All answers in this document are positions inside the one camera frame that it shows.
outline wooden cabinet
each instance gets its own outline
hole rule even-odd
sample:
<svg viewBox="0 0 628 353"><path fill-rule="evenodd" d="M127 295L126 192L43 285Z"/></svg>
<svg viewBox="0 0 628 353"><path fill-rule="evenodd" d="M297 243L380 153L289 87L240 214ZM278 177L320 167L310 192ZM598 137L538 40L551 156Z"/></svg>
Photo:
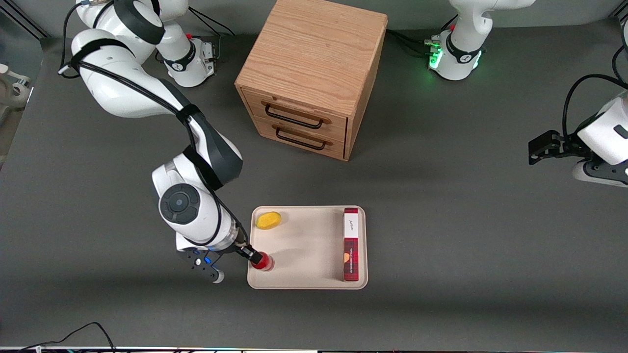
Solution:
<svg viewBox="0 0 628 353"><path fill-rule="evenodd" d="M348 161L387 22L324 0L277 0L235 80L259 134Z"/></svg>

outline wall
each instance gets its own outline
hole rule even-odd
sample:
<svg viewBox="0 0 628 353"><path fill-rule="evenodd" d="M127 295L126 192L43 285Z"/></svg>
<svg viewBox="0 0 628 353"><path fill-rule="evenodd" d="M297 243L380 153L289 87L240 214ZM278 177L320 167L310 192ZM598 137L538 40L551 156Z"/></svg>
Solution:
<svg viewBox="0 0 628 353"><path fill-rule="evenodd" d="M334 0L360 8L386 13L394 30L437 28L455 11L446 0ZM45 30L61 36L65 14L74 0L15 0ZM583 24L607 17L620 0L537 0L527 9L494 13L498 27L532 27ZM273 7L274 0L190 0L190 5L230 26L236 33L257 33ZM187 32L209 32L192 14L179 20ZM72 16L68 36L85 28Z"/></svg>

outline yellow object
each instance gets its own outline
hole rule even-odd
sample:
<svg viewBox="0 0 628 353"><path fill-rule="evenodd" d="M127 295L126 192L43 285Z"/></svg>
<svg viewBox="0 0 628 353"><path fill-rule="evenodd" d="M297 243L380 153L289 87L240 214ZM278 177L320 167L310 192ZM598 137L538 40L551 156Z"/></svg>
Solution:
<svg viewBox="0 0 628 353"><path fill-rule="evenodd" d="M255 226L260 229L272 229L281 223L281 215L277 212L266 212L255 221Z"/></svg>

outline black metal handle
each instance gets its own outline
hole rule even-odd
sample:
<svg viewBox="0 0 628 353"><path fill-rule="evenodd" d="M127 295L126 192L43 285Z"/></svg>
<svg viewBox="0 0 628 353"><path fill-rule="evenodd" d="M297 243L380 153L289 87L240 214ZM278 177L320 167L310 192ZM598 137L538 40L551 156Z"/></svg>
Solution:
<svg viewBox="0 0 628 353"><path fill-rule="evenodd" d="M287 141L287 142L296 143L296 144L298 144L300 146L311 148L311 149L314 149L316 151L322 151L323 148L325 148L325 145L327 144L326 142L323 141L322 146L314 146L314 145L309 144L309 143L305 143L305 142L297 141L295 139L287 138L286 136L280 135L279 132L281 132L281 128L277 128L277 131L275 132L275 135L277 135L278 139L282 139L282 140Z"/></svg>
<svg viewBox="0 0 628 353"><path fill-rule="evenodd" d="M271 105L270 104L266 104L266 115L268 115L270 117L274 117L274 118L279 119L279 120L291 122L293 124L297 124L299 126L303 126L304 128L308 128L308 129L320 129L320 127L323 126L323 119L319 120L318 124L312 125L312 124L308 124L307 122L290 119L287 116L283 116L283 115L272 113L272 112L269 111L270 108L271 108Z"/></svg>

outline table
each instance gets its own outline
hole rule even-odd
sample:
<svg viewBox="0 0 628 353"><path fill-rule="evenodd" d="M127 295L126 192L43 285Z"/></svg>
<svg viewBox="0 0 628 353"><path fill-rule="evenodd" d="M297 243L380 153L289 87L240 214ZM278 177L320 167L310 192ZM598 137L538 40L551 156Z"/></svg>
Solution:
<svg viewBox="0 0 628 353"><path fill-rule="evenodd" d="M217 75L182 89L245 158L219 195L246 227L260 205L362 206L366 288L253 290L239 256L221 260L221 285L192 273L150 177L185 131L170 116L109 115L57 77L60 46L46 41L0 173L2 345L96 320L120 346L625 351L628 191L572 179L575 159L527 163L527 142L560 127L571 84L611 73L616 20L496 29L463 82L387 36L348 163L257 134L233 86L254 39L224 38ZM616 93L583 84L570 128ZM66 344L106 341L93 330Z"/></svg>

